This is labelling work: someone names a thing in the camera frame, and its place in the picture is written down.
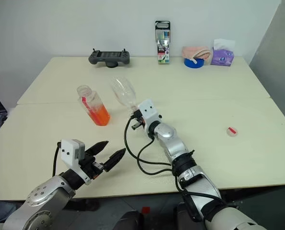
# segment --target white table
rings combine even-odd
[[[163,121],[177,129],[189,149],[196,150],[196,162],[220,189],[285,184],[285,117],[272,99],[155,101]],[[18,105],[0,129],[0,200],[26,199],[51,176],[56,142],[61,138],[77,138],[86,147],[109,140],[97,155],[98,162],[123,148],[128,112],[115,102],[108,108],[111,121],[99,127],[78,102]],[[226,134],[229,126],[238,130],[238,136]],[[141,129],[129,130],[128,139],[136,153],[149,141]],[[166,161],[158,144],[142,155],[151,161]],[[144,167],[150,171],[160,168]],[[65,170],[58,157],[57,173]],[[76,197],[173,191],[174,178],[169,172],[144,175],[126,153],[113,170],[84,185]]]
[[[154,57],[132,57],[129,65],[107,68],[91,65],[86,57],[54,57],[18,104],[76,102],[76,88],[89,85],[103,102],[116,102],[108,79],[125,76],[134,86],[137,101],[152,98],[157,103],[201,99],[269,98],[269,94],[242,57],[231,67],[204,66],[191,69],[173,57],[168,65],[159,65]]]

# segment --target pink towel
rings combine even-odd
[[[186,46],[182,49],[182,57],[192,60],[195,64],[197,64],[196,58],[207,60],[210,55],[211,51],[206,46]]]

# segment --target black game controller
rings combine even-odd
[[[118,66],[118,61],[124,64],[130,63],[130,53],[125,49],[121,52],[101,52],[100,50],[93,50],[93,53],[88,58],[89,62],[93,65],[99,61],[104,61],[107,67],[114,68]]]

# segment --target purple tissue package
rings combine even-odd
[[[225,49],[214,50],[213,48],[213,58],[211,61],[211,65],[231,66],[233,58],[234,54],[232,51]]]

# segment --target clear plastic bottle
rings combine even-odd
[[[76,89],[79,94],[79,102],[97,126],[106,126],[110,116],[104,107],[98,93],[92,91],[89,86],[81,85]]]
[[[111,77],[110,86],[115,93],[120,104],[128,107],[132,111],[137,110],[136,93],[134,87],[125,77]]]

